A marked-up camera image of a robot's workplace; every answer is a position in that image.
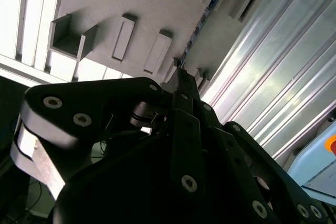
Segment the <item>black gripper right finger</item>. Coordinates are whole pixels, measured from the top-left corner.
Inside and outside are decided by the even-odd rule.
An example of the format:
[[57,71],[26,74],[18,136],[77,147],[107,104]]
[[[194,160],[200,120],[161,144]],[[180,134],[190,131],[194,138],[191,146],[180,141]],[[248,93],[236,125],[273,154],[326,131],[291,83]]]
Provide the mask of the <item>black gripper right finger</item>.
[[222,223],[335,223],[330,208],[314,201],[246,130],[219,122],[188,73],[184,90],[200,123],[206,190]]

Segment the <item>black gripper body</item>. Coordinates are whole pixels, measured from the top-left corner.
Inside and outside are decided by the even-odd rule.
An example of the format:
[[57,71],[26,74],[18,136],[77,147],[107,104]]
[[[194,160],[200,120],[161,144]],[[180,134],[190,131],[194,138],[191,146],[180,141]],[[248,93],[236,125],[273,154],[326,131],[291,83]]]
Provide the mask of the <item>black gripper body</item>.
[[246,223],[247,200],[219,150],[198,136],[148,136],[82,170],[61,191],[53,223]]

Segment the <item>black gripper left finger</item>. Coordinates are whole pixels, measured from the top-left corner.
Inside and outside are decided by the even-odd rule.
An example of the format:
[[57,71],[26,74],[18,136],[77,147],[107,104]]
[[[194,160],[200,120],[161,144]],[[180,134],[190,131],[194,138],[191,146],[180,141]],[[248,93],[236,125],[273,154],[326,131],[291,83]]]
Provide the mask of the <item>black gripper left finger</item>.
[[30,88],[21,110],[33,137],[27,156],[57,201],[82,170],[120,156],[148,136],[198,136],[193,99],[177,69],[164,90],[149,78],[42,85]]

